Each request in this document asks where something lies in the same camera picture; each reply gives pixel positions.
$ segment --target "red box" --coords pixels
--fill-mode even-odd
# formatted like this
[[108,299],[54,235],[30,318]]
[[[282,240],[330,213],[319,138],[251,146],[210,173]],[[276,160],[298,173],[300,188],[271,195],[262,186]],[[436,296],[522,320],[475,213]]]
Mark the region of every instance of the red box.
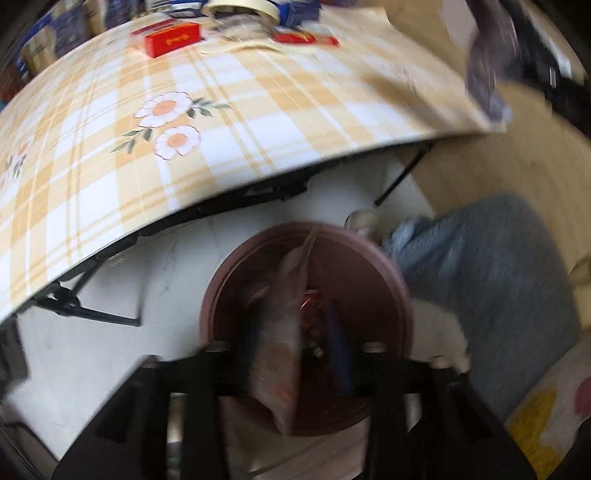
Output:
[[331,45],[333,47],[340,47],[339,41],[334,37],[312,35],[308,32],[300,32],[296,30],[277,31],[273,35],[273,40],[278,43],[316,43],[318,45]]
[[135,46],[152,58],[201,40],[199,24],[174,18],[140,28],[131,35]]

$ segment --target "plastic bag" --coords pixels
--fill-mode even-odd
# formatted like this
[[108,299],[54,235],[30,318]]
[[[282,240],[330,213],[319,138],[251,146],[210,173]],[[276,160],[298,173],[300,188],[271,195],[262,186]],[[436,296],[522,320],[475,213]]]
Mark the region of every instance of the plastic bag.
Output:
[[277,279],[263,300],[261,332],[250,376],[250,393],[269,408],[277,429],[290,434],[300,380],[300,307],[308,281],[312,230],[302,246],[282,260]]
[[219,32],[228,40],[245,41],[268,38],[272,35],[271,24],[263,17],[238,14],[216,18]]

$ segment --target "red polka dot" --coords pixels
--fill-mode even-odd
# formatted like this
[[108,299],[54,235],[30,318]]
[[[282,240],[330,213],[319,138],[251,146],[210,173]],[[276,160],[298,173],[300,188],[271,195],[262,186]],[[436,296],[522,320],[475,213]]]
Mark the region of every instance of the red polka dot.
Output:
[[574,412],[580,417],[591,415],[591,377],[585,378],[574,395]]

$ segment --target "table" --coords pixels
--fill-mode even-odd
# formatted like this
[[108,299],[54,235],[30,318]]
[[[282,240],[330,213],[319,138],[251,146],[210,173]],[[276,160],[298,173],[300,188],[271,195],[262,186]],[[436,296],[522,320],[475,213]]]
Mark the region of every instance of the table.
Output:
[[0,319],[171,221],[296,194],[345,156],[503,128],[383,10],[325,8],[342,46],[302,55],[149,59],[129,33],[160,19],[73,50],[0,114]]

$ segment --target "blue box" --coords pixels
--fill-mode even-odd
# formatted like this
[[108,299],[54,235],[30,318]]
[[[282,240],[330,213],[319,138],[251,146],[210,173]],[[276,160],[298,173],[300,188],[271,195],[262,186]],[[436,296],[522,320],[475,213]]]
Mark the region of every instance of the blue box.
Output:
[[303,0],[272,2],[279,9],[279,25],[295,28],[303,20],[318,20],[320,17],[320,0]]

